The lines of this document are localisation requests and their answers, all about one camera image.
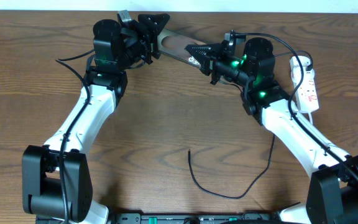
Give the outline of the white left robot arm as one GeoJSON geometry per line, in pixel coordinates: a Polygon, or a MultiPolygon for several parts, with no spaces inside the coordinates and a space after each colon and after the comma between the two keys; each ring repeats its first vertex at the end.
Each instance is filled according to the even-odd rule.
{"type": "Polygon", "coordinates": [[[158,36],[168,14],[120,11],[116,20],[93,26],[93,48],[85,53],[80,97],[57,132],[22,156],[22,204],[37,223],[108,223],[107,206],[93,199],[87,157],[127,86],[127,71],[160,57],[158,36]]]}

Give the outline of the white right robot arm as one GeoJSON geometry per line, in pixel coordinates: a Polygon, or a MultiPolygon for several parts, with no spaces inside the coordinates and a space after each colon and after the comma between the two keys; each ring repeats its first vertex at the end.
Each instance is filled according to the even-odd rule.
{"type": "Polygon", "coordinates": [[[277,223],[358,223],[358,155],[325,138],[300,112],[293,97],[274,78],[275,56],[269,40],[249,39],[242,57],[230,41],[188,45],[212,83],[221,78],[242,88],[247,114],[278,137],[310,178],[307,200],[277,212],[277,223]]]}

